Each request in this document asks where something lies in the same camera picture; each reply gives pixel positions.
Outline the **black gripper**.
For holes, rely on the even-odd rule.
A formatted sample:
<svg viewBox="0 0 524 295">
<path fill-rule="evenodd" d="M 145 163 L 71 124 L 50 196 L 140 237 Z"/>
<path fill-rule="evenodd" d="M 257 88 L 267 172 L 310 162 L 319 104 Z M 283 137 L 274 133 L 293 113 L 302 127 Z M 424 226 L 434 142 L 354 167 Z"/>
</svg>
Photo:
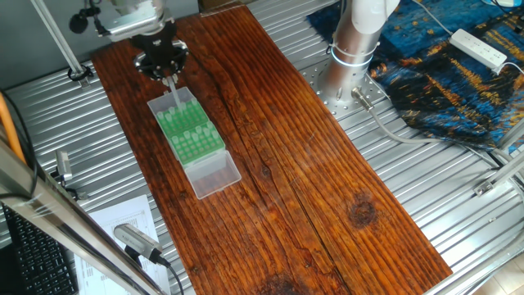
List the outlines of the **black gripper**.
<svg viewBox="0 0 524 295">
<path fill-rule="evenodd" d="M 176 25 L 167 23 L 155 34 L 139 34 L 131 38 L 130 43 L 142 52 L 133 60 L 135 69 L 153 80 L 165 78 L 165 69 L 169 67 L 170 76 L 178 83 L 178 75 L 185 68 L 189 50 L 182 40 L 173 40 Z"/>
</svg>

